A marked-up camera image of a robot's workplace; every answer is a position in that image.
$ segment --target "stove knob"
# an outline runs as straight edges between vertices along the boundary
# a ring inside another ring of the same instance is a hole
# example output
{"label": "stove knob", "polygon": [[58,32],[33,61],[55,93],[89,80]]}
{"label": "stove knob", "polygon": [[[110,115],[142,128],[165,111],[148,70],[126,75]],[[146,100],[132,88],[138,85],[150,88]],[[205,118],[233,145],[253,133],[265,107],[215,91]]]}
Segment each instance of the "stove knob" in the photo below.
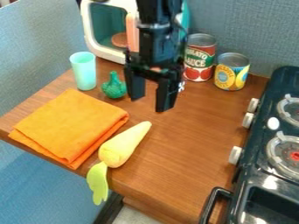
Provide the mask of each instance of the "stove knob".
{"label": "stove knob", "polygon": [[254,114],[252,113],[246,113],[243,119],[242,126],[246,129],[249,129],[251,123],[253,122]]}
{"label": "stove knob", "polygon": [[232,148],[231,154],[229,155],[228,163],[232,165],[236,165],[240,159],[241,152],[242,152],[242,148],[238,146],[234,146]]}
{"label": "stove knob", "polygon": [[256,98],[252,98],[251,101],[249,102],[247,111],[249,113],[254,113],[254,111],[257,109],[257,106],[259,105],[260,100]]}
{"label": "stove knob", "polygon": [[270,130],[278,130],[280,122],[276,117],[270,117],[268,119],[267,126]]}

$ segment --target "can label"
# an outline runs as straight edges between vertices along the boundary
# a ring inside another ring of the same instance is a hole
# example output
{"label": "can label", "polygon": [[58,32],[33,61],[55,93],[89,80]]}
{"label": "can label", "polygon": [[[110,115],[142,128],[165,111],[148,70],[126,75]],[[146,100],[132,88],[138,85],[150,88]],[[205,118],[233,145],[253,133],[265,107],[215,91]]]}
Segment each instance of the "can label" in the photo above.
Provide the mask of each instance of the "can label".
{"label": "can label", "polygon": [[189,45],[184,56],[184,76],[192,81],[207,81],[210,79],[214,55],[215,46],[203,51],[200,46]]}
{"label": "can label", "polygon": [[217,65],[215,70],[215,85],[225,90],[239,90],[245,85],[249,66],[231,68]]}

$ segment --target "orange towel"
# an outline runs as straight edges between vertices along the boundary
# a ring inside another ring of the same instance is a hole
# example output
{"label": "orange towel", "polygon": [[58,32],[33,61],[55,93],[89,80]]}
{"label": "orange towel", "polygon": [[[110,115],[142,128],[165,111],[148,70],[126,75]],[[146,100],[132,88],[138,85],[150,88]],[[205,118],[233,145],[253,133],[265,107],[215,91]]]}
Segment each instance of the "orange towel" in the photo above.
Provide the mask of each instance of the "orange towel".
{"label": "orange towel", "polygon": [[128,119],[121,108],[67,89],[15,125],[9,137],[75,170]]}

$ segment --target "tomato sauce can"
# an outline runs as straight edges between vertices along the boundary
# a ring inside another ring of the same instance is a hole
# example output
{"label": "tomato sauce can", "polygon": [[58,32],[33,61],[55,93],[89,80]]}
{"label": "tomato sauce can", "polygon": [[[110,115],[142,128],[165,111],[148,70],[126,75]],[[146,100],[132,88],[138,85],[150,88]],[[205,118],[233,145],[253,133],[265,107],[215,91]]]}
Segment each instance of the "tomato sauce can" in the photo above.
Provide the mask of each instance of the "tomato sauce can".
{"label": "tomato sauce can", "polygon": [[212,77],[216,38],[205,33],[189,36],[184,54],[184,77],[191,81],[207,81]]}
{"label": "tomato sauce can", "polygon": [[214,83],[224,90],[239,90],[245,86],[250,63],[243,54],[226,52],[218,56]]}

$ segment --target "toy stove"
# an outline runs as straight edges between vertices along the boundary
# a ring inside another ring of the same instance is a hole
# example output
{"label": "toy stove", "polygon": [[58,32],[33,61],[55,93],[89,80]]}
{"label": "toy stove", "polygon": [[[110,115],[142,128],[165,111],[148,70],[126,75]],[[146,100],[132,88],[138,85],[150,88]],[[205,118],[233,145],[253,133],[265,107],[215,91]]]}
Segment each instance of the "toy stove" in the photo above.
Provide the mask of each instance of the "toy stove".
{"label": "toy stove", "polygon": [[247,110],[247,143],[229,157],[233,191],[215,187],[199,223],[208,223],[219,196],[229,201],[224,223],[299,223],[299,67],[277,69]]}

